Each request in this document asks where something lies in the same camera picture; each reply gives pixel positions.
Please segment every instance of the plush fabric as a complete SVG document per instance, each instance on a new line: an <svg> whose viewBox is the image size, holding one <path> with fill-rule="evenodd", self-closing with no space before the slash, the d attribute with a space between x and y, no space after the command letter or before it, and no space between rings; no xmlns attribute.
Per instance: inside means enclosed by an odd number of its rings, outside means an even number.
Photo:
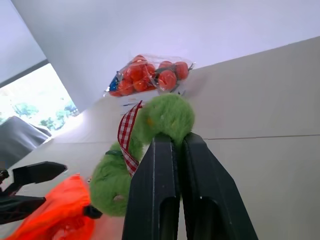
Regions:
<svg viewBox="0 0 320 240"><path fill-rule="evenodd" d="M138 111L132 129L129 152L139 162L143 146L158 133L170 136L177 149L191 132L195 115L190 104L177 94L154 97ZM120 151L118 142L110 150ZM120 155L107 154L96 166L91 182L91 204L109 216L126 214L131 177Z"/></svg>

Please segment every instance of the white wall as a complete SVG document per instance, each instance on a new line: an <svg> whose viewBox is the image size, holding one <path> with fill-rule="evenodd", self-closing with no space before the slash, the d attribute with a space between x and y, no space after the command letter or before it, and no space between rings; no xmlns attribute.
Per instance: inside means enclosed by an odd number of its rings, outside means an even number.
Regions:
<svg viewBox="0 0 320 240"><path fill-rule="evenodd" d="M0 0L0 84L45 59L10 0Z"/></svg>
<svg viewBox="0 0 320 240"><path fill-rule="evenodd" d="M320 35L318 0L12 2L80 110L135 54L202 67Z"/></svg>

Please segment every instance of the gray chair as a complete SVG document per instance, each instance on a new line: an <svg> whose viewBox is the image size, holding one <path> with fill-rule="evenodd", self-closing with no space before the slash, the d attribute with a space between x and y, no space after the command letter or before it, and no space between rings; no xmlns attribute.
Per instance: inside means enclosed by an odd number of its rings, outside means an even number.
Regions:
<svg viewBox="0 0 320 240"><path fill-rule="evenodd" d="M44 127L35 127L17 116L0 125L0 168L8 169L51 136Z"/></svg>

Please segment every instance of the white table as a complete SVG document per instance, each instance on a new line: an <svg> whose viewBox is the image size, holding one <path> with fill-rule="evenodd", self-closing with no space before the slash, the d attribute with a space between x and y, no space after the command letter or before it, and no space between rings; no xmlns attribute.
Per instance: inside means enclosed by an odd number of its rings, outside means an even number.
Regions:
<svg viewBox="0 0 320 240"><path fill-rule="evenodd" d="M193 131L234 178L260 240L319 238L319 46L320 38L314 38L199 68L189 77ZM43 196L74 173L88 178L117 137L120 112L116 98L102 98L67 123L74 129L14 165L54 161L68 166L56 179L20 193ZM119 226L123 220L115 221L105 224ZM183 228L181 215L181 240L186 239ZM117 230L113 239L120 235Z"/></svg>

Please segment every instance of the green plush toy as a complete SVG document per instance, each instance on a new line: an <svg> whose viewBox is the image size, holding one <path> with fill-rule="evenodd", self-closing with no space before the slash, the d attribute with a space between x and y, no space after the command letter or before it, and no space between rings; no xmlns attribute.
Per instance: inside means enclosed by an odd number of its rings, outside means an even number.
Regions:
<svg viewBox="0 0 320 240"><path fill-rule="evenodd" d="M137 113L128 152L140 162L143 146L150 144L158 133L170 136L179 148L194 121L193 109L180 95L168 93L154 97ZM91 204L109 216L124 216L131 179L120 144L115 142L93 172Z"/></svg>

